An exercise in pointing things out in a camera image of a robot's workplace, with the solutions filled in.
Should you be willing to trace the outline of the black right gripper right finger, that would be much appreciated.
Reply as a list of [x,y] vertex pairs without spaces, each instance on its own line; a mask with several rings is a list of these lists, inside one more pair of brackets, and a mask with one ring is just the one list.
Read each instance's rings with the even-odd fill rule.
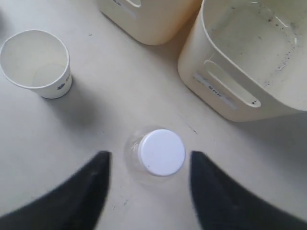
[[192,151],[189,187],[203,230],[305,230],[307,223],[245,189],[201,151]]

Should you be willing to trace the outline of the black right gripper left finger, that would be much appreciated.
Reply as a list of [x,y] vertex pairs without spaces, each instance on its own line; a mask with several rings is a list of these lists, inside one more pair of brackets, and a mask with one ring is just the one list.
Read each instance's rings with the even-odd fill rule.
[[0,218],[2,230],[93,230],[104,210],[112,153],[100,151],[63,184]]

